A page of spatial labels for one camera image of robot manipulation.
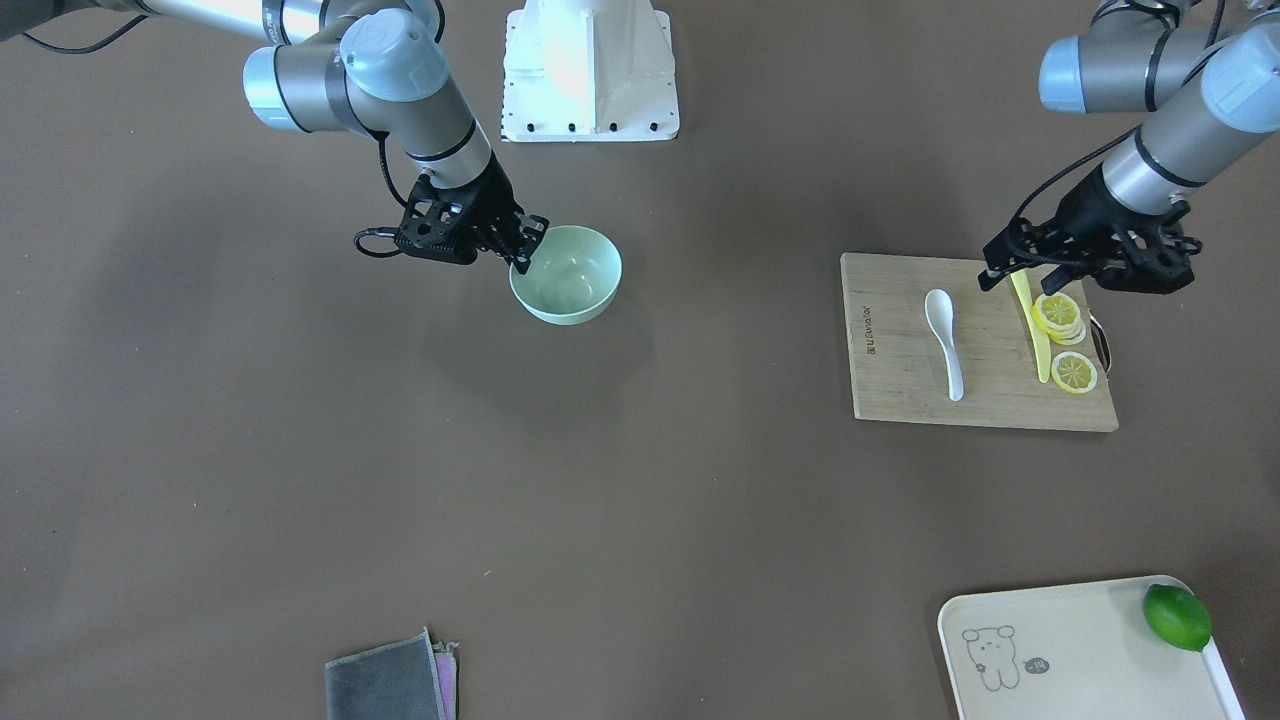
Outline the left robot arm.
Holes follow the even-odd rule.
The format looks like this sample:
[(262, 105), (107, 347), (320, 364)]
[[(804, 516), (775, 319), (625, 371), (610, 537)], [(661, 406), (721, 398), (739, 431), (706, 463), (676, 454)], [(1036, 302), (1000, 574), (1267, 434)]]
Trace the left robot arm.
[(1050, 266), (1044, 293), (1091, 277), (1111, 291), (1171, 293), (1190, 282), (1201, 242), (1185, 234), (1188, 199), (1277, 132), (1277, 10), (1245, 26), (1184, 26), (1188, 1), (1102, 1), (1083, 35), (1039, 67), (1052, 111), (1144, 111), (1042, 224), (1016, 210), (983, 249), (978, 283)]

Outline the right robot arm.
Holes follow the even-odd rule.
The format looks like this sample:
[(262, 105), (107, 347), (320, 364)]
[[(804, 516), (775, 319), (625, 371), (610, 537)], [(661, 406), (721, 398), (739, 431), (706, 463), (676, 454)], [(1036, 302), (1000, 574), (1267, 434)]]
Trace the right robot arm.
[(419, 168), (397, 225), (378, 237), (390, 255), (468, 265), (493, 252), (527, 273), (548, 220), (527, 214), (439, 41), (438, 1), (105, 1), (131, 26), (175, 18), (260, 41), (242, 85), (253, 114), (276, 129), (348, 131), (394, 140)]

